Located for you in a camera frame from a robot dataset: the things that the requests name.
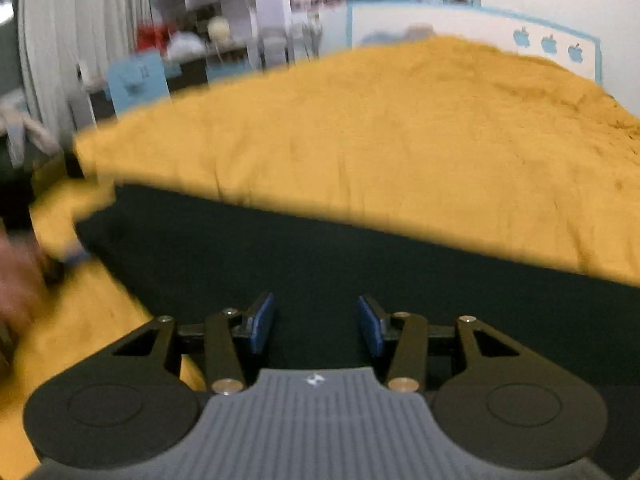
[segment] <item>person's hand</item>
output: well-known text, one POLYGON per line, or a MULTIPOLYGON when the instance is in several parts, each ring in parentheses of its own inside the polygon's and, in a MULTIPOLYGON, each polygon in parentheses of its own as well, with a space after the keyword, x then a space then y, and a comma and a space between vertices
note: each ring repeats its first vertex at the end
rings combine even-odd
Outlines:
POLYGON ((21 333, 42 311, 47 290, 44 252, 32 238, 11 241, 0 232, 0 322, 21 333))

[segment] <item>light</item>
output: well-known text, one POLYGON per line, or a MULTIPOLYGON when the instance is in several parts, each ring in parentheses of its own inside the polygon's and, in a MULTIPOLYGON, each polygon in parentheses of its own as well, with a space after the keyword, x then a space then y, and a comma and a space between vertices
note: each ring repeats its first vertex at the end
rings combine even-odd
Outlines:
POLYGON ((9 23, 14 18, 14 4, 11 0, 0 1, 0 25, 9 23))

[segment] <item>white logo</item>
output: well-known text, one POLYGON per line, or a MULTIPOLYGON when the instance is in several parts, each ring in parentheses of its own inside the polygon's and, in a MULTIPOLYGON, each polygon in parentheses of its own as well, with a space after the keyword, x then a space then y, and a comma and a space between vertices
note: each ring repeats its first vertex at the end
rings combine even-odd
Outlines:
POLYGON ((318 374, 309 375, 309 377, 306 378, 306 383, 313 387, 320 386, 324 381, 325 378, 318 374))

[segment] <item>black mat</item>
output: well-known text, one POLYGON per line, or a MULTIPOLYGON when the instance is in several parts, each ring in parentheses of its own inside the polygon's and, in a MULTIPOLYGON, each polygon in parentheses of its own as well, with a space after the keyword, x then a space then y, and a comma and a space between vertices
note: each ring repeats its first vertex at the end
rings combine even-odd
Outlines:
POLYGON ((116 192, 78 233, 152 314, 201 322, 270 290, 274 368, 368 365, 354 319, 364 292, 435 324, 472 314, 598 387, 610 425, 596 462, 615 478, 638 467, 640 288, 143 186, 116 192))

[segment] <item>white headboard with blue trim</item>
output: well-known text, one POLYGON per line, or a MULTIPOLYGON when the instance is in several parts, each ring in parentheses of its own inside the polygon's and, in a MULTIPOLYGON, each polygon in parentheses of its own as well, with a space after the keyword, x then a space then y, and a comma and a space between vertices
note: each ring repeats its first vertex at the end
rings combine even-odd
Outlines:
POLYGON ((350 46, 399 40, 410 27, 431 26, 436 34, 545 57, 577 75, 602 82, 600 41, 545 20, 503 10, 413 2, 349 3, 346 11, 350 46))

